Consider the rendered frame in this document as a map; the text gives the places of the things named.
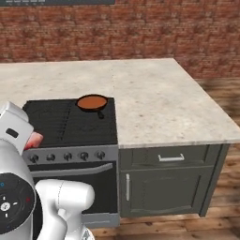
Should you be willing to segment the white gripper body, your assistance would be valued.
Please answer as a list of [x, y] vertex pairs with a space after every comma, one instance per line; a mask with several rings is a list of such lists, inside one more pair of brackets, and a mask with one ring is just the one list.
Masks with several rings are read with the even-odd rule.
[[20, 153], [23, 152], [23, 149], [26, 146], [33, 131], [34, 131], [34, 128], [29, 123], [24, 123], [21, 126], [20, 143], [19, 143], [19, 152]]

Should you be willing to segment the pink raw steak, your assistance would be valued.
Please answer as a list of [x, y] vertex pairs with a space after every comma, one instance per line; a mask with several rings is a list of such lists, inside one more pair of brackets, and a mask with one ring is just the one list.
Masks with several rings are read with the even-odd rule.
[[37, 132], [33, 132], [28, 140], [28, 142], [26, 143], [24, 149], [30, 149], [30, 148], [37, 148], [39, 147], [39, 145], [41, 144], [43, 140], [43, 136]]

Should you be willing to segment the black saucepan with orange marinade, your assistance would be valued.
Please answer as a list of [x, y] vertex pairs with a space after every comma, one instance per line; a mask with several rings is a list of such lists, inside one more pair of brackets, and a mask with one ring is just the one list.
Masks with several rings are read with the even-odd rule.
[[89, 94], [79, 97], [76, 106], [86, 113], [97, 113], [99, 119], [104, 118], [102, 110], [108, 104], [108, 98], [99, 94]]

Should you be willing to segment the grey oven control panel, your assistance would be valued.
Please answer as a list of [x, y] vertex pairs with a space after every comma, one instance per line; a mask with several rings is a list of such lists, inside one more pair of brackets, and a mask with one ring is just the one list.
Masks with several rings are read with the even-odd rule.
[[[103, 151], [105, 153], [104, 159], [96, 157], [96, 151]], [[89, 157], [86, 161], [79, 158], [81, 152], [87, 152]], [[71, 153], [72, 159], [66, 161], [64, 159], [65, 153]], [[55, 155], [55, 161], [48, 161], [46, 156], [49, 154]], [[38, 162], [32, 163], [29, 157], [32, 155], [38, 156]], [[96, 161], [116, 161], [118, 159], [117, 145], [94, 145], [94, 146], [72, 146], [72, 147], [53, 147], [53, 148], [32, 148], [26, 150], [22, 154], [23, 159], [28, 165], [40, 164], [61, 164], [73, 162], [96, 162]]]

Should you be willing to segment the black hob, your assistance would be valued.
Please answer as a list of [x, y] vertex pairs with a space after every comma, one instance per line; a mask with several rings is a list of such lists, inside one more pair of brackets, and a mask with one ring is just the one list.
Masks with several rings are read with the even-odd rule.
[[22, 109], [35, 132], [43, 136], [40, 148], [117, 144], [114, 99], [101, 111], [83, 112], [73, 99], [29, 100]]

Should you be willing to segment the black oven door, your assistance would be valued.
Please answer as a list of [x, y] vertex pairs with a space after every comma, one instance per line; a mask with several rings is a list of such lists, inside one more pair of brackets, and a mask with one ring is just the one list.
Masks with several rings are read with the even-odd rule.
[[29, 166], [30, 172], [34, 171], [52, 171], [52, 170], [71, 170], [94, 168], [107, 163], [112, 163], [112, 169], [106, 172], [87, 175], [70, 175], [54, 177], [34, 177], [37, 183], [43, 179], [60, 179], [68, 181], [83, 182], [93, 187], [95, 191], [95, 200], [93, 205], [85, 210], [84, 214], [99, 214], [117, 212], [117, 180], [116, 180], [116, 163], [112, 161], [100, 162], [82, 162], [82, 163], [64, 163], [64, 164], [43, 164]]

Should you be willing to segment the grey oven bottom drawer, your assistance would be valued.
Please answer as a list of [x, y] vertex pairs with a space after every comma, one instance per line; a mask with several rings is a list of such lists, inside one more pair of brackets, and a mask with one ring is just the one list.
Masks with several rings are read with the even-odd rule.
[[120, 225], [119, 215], [110, 213], [83, 214], [82, 221], [90, 229], [115, 228]]

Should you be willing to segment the dark green drawer front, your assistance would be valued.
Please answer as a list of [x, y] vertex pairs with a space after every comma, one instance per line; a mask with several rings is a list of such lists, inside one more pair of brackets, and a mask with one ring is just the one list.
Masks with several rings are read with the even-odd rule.
[[[195, 166], [208, 161], [209, 147], [206, 145], [168, 146], [141, 148], [133, 151], [132, 163], [139, 166]], [[159, 162], [158, 155], [164, 158], [179, 157], [183, 154], [184, 161]]]

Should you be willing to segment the dark extractor hood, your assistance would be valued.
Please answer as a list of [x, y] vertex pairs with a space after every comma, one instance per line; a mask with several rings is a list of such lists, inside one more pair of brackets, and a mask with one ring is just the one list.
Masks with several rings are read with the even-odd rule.
[[0, 0], [0, 7], [114, 5], [116, 0]]

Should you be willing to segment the dark green cupboard door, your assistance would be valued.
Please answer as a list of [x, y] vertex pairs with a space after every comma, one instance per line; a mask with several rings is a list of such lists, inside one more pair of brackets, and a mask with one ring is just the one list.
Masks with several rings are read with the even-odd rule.
[[[126, 200], [126, 174], [130, 198]], [[120, 173], [121, 217], [199, 214], [212, 175], [212, 167], [166, 168]]]

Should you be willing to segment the dark green island cupboard frame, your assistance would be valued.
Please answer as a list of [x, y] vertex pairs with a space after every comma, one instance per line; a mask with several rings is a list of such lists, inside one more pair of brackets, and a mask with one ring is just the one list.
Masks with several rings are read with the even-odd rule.
[[204, 197], [203, 205], [199, 214], [201, 217], [205, 216], [209, 208], [213, 193], [216, 189], [217, 182], [224, 164], [224, 160], [229, 150], [229, 145], [226, 143], [221, 144], [202, 144], [209, 147], [208, 150], [208, 161], [204, 164], [199, 164], [195, 166], [139, 166], [132, 163], [132, 154], [136, 149], [141, 148], [130, 148], [122, 149], [119, 151], [119, 170], [122, 171], [138, 171], [138, 170], [157, 170], [166, 168], [186, 168], [186, 167], [212, 167], [212, 175], [209, 181], [209, 186]]

